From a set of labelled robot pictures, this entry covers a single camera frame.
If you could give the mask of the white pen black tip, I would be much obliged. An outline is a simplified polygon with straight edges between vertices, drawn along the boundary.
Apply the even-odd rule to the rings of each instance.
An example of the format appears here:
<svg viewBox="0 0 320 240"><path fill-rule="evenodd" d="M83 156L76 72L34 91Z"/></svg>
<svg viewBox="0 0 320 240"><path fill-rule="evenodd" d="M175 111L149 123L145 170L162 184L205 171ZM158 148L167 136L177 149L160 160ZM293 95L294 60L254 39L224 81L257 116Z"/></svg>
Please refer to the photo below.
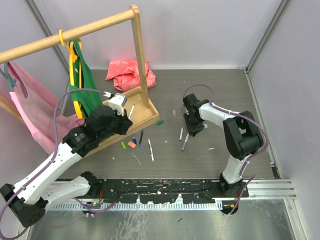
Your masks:
<svg viewBox="0 0 320 240"><path fill-rule="evenodd" d="M128 118L129 118L129 119L131 119L131 117L132 117L134 108L135 108L135 104L133 104L132 107L131 107L131 109L130 109L130 112L129 112L129 115L128 115Z"/></svg>

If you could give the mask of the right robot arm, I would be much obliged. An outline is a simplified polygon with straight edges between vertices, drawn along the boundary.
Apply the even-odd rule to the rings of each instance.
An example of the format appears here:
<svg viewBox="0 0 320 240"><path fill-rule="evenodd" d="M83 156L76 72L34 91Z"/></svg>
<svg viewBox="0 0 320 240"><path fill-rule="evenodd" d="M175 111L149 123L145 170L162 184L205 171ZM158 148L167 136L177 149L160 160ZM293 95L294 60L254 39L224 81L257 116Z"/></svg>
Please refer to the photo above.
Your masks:
<svg viewBox="0 0 320 240"><path fill-rule="evenodd" d="M205 121L223 129L229 158L219 176L217 192L231 197L242 188L243 171L248 159L264 145L260 126L249 111L227 110L208 99L200 101L193 93L185 96L182 103L186 108L183 117L190 136L200 133Z"/></svg>

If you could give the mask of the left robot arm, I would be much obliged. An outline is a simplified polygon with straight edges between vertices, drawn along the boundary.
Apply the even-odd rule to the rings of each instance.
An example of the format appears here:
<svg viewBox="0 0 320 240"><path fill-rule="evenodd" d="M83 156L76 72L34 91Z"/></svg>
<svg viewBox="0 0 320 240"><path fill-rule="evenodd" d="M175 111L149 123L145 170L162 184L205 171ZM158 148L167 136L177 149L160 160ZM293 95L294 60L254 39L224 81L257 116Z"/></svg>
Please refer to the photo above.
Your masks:
<svg viewBox="0 0 320 240"><path fill-rule="evenodd" d="M81 196L97 197L102 185L89 171L61 186L51 187L51 184L96 149L101 141L114 134L126 135L132 124L123 107L100 105L90 113L85 124L71 129L57 151L26 178L14 185L4 184L0 194L22 226L34 225L49 209L66 200Z"/></svg>

